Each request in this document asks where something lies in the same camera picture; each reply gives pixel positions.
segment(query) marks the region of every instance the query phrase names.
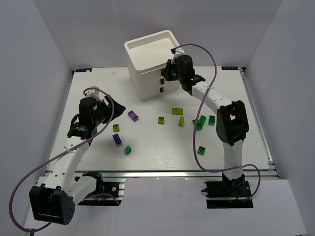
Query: building block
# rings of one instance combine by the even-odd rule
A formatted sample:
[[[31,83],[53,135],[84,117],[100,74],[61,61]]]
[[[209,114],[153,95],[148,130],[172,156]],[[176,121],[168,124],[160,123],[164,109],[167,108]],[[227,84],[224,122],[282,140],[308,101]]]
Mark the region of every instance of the building block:
[[[180,117],[180,118],[179,118],[178,125],[179,125],[180,127],[183,127],[183,125],[184,125],[184,117]]]
[[[201,116],[200,119],[198,120],[198,124],[203,126],[206,122],[207,118],[205,116]]]
[[[200,154],[200,155],[203,155],[205,153],[205,150],[206,150],[205,147],[199,146],[197,153]]]
[[[131,147],[127,146],[127,147],[125,148],[124,152],[125,152],[126,154],[131,153]]]
[[[175,108],[175,107],[172,108],[172,114],[173,115],[181,115],[182,116],[183,113],[184,113],[183,108]]]
[[[196,120],[193,119],[193,120],[192,120],[192,123],[193,123],[193,125],[195,125]],[[200,124],[198,124],[198,123],[197,123],[197,128],[196,128],[196,130],[197,130],[197,131],[202,130],[202,126],[201,126]]]
[[[114,130],[114,132],[118,132],[119,131],[119,125],[113,124],[113,130]]]
[[[158,117],[158,123],[164,124],[164,117]]]
[[[215,125],[216,117],[215,116],[209,116],[209,125]]]
[[[113,135],[113,139],[116,143],[117,146],[121,146],[123,144],[122,140],[120,139],[119,135],[118,134],[114,134]]]
[[[129,116],[134,122],[136,122],[137,120],[139,120],[139,116],[137,116],[136,113],[133,112],[133,111],[128,112],[128,116]]]

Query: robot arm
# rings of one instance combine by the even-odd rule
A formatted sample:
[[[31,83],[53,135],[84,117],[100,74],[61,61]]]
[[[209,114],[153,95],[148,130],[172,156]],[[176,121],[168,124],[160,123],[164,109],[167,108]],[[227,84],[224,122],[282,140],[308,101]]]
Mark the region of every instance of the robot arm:
[[[97,126],[107,123],[112,113],[112,108],[99,98],[98,91],[88,90],[84,95],[86,97],[80,101],[79,114],[72,119],[67,134],[64,151],[68,154],[57,160],[41,186],[33,186],[30,190],[29,196],[35,220],[67,225],[72,220],[78,203],[91,193],[103,192],[102,176],[99,173],[84,173],[70,187],[75,170],[92,141],[75,150],[69,151],[69,149],[96,134]],[[115,119],[126,108],[114,100],[113,102],[115,107],[113,119]]]
[[[202,100],[208,84],[205,79],[195,74],[192,58],[185,55],[183,49],[172,50],[174,57],[168,60],[161,75],[166,81],[178,80],[182,88],[191,96]],[[217,115],[216,131],[223,142],[224,168],[242,166],[242,146],[249,130],[245,105],[242,101],[233,102],[222,96],[214,89],[210,89],[205,104]],[[229,195],[238,191],[238,187],[245,181],[241,168],[224,171],[222,180]]]

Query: tabletop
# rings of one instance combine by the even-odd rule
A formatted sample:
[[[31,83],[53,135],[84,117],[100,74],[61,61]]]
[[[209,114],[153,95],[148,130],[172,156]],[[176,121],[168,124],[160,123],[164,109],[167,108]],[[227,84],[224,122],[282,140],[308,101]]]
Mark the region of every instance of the tabletop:
[[[213,78],[214,67],[196,67],[196,74],[207,82]],[[127,68],[93,68],[91,72],[74,73],[63,118],[58,130],[50,158],[61,153],[66,142],[70,121],[78,113],[80,99],[85,88],[97,86],[107,92],[126,111],[112,121],[107,129],[92,141],[83,156],[77,171],[124,172],[124,171],[196,171],[192,151],[192,120],[200,101],[191,97],[181,87],[145,101],[138,99],[129,80]],[[214,88],[223,96],[246,106],[250,130],[243,145],[243,164],[252,163],[260,169],[268,169],[268,156],[260,129],[249,102],[244,82],[237,70],[226,71],[218,67]],[[172,115],[172,108],[183,108],[185,123],[178,125],[181,116]],[[133,110],[139,120],[133,122],[127,113]],[[214,115],[205,105],[201,115]],[[158,117],[164,117],[164,124],[158,124]],[[119,124],[120,131],[113,131],[113,124]],[[117,147],[112,135],[118,133],[123,145]],[[132,151],[124,154],[126,146]],[[205,147],[204,155],[198,155],[201,165],[207,169],[224,166],[223,145],[216,134],[215,126],[208,120],[201,131],[196,133],[196,148]],[[52,170],[54,162],[48,169]]]

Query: yellow-green block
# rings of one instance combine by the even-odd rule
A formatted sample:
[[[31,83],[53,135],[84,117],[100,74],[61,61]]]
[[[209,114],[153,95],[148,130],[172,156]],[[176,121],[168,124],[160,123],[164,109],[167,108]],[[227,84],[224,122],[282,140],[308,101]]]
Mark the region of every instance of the yellow-green block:
[[[164,124],[164,117],[158,117],[158,123]]]
[[[172,114],[173,115],[183,115],[184,113],[184,109],[183,108],[176,108],[176,107],[173,107],[172,108]]]
[[[119,131],[119,125],[113,124],[113,130],[114,130],[114,132],[118,132]]]
[[[179,125],[180,127],[183,127],[183,125],[184,125],[184,117],[180,117],[180,118],[179,118],[178,125]]]

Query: purple block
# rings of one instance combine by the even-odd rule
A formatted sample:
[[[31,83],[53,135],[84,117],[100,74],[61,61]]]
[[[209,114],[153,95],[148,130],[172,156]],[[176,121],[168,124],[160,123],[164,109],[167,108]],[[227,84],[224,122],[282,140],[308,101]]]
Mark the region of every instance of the purple block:
[[[139,120],[139,116],[137,116],[136,113],[133,112],[133,111],[128,112],[128,116],[129,116],[133,121]]]
[[[122,140],[120,139],[119,135],[118,134],[114,134],[113,135],[113,139],[116,143],[117,146],[121,146],[123,144]]]

